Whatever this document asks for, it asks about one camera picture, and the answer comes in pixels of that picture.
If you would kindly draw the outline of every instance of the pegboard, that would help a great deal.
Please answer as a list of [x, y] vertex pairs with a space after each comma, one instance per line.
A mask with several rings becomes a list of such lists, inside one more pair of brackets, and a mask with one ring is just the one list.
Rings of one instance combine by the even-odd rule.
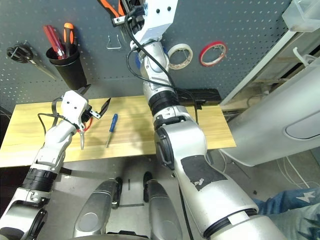
[[[171, 70], [177, 86], [186, 89], [216, 88], [225, 98], [288, 30], [281, 15], [290, 0], [180, 0], [174, 23], [163, 35], [165, 49], [186, 43], [193, 60], [184, 69]], [[76, 27], [81, 62], [92, 87], [87, 98], [142, 95], [142, 81], [127, 70], [127, 36], [114, 28], [109, 14], [96, 0], [0, 1], [0, 105], [9, 111], [15, 104], [49, 102], [68, 90], [45, 57], [50, 44], [43, 25], [60, 33], [65, 22]], [[108, 50], [112, 45], [121, 49]], [[52, 71], [52, 79], [32, 64], [6, 59], [6, 49], [25, 40]], [[201, 66], [200, 51], [213, 41], [223, 41], [227, 57], [213, 67]]]

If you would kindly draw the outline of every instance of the wire cutters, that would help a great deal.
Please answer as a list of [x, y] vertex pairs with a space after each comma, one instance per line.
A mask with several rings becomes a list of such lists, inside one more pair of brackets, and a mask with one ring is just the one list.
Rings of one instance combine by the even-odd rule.
[[97, 0], [97, 1], [104, 7], [105, 10], [108, 11], [108, 13], [112, 18], [119, 18], [125, 15], [125, 12], [121, 6], [120, 0], [118, 3], [118, 11], [116, 11], [107, 0]]

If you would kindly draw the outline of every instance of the pliers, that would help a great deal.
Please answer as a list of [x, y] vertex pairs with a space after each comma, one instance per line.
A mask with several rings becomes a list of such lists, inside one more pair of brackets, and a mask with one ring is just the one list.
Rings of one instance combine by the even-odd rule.
[[107, 0], [97, 0], [97, 1], [104, 7], [105, 10], [108, 11], [111, 18], [113, 19], [119, 18], [125, 15], [125, 12], [121, 6], [121, 2], [120, 2], [121, 0], [119, 0], [119, 3], [118, 3], [118, 11], [116, 11]]

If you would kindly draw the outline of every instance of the wooden board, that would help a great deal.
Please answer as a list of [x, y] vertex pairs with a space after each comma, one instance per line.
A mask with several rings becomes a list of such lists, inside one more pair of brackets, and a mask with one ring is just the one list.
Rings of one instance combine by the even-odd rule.
[[[99, 111], [106, 99], [92, 99], [89, 104]], [[188, 107], [194, 117], [193, 107]], [[44, 143], [44, 131], [37, 113], [51, 113], [51, 103], [18, 104], [0, 149], [0, 167], [27, 166], [32, 164]], [[105, 143], [113, 115], [118, 122], [108, 148]], [[207, 139], [208, 149], [235, 147], [229, 127], [219, 106], [205, 106], [198, 111], [199, 125]], [[46, 128], [53, 118], [43, 116]], [[152, 114], [144, 96], [112, 98], [105, 115], [94, 119], [84, 135], [84, 150], [80, 149], [80, 136], [73, 136], [66, 150], [65, 162], [103, 159], [123, 156], [155, 154]]]

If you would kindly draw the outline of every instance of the black cup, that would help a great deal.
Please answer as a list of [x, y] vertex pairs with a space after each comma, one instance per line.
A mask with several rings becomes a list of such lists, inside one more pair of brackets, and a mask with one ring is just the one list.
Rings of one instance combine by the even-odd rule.
[[71, 56], [64, 59], [58, 59], [57, 53], [51, 47], [46, 51], [45, 55], [50, 63], [52, 63], [59, 71], [68, 87], [71, 90], [78, 90], [87, 85], [87, 79], [81, 65], [80, 53], [77, 46], [72, 45], [70, 52], [72, 53]]

